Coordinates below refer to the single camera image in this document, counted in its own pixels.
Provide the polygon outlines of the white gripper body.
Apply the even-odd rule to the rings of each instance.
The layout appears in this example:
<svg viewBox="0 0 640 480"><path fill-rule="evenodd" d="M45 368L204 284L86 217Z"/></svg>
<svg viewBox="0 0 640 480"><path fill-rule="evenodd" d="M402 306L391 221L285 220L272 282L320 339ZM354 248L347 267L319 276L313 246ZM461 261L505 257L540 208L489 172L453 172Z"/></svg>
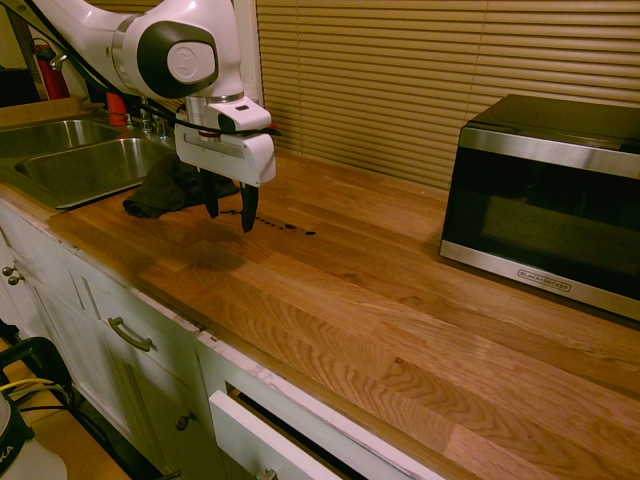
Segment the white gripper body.
<svg viewBox="0 0 640 480"><path fill-rule="evenodd" d="M268 134L205 138L196 129L177 125L174 138L180 160L201 170L254 187L276 175L274 143Z"/></svg>

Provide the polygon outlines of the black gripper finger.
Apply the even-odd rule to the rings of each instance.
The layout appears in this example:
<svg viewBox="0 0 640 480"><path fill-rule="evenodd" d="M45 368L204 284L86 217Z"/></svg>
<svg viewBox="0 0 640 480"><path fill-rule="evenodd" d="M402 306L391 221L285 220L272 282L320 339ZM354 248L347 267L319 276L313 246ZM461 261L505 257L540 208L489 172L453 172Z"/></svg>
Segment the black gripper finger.
<svg viewBox="0 0 640 480"><path fill-rule="evenodd" d="M218 183L219 177L217 174L208 170L201 171L203 203L211 218L216 218L219 215Z"/></svg>
<svg viewBox="0 0 640 480"><path fill-rule="evenodd" d="M250 232L257 216L259 188L246 183L240 184L242 199L241 225L245 233Z"/></svg>

